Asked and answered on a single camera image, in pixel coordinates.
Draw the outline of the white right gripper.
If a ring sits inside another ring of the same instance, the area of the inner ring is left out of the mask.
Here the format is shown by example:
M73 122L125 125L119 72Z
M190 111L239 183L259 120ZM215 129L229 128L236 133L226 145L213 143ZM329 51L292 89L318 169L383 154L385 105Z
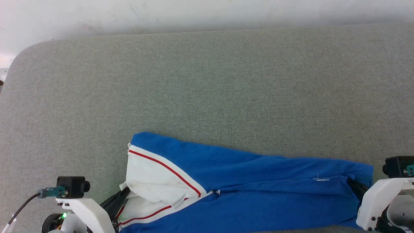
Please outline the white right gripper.
M361 205L356 224L369 232L414 233L414 178L392 178L377 181L371 188L348 178Z

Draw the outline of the blue garment with white sleeves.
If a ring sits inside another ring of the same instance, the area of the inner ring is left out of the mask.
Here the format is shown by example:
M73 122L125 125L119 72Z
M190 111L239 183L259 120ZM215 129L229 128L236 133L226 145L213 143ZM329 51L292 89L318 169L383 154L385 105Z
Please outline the blue garment with white sleeves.
M150 132L128 145L130 189L120 233L249 233L357 227L349 182L373 184L372 165L286 158Z

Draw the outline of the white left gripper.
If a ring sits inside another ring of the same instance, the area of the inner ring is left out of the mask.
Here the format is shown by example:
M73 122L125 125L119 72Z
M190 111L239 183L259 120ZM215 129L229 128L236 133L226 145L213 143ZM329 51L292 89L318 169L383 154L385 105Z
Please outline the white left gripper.
M41 233L117 233L112 222L123 207L129 188L118 191L100 205L91 198L62 199L56 202L65 212L47 217Z

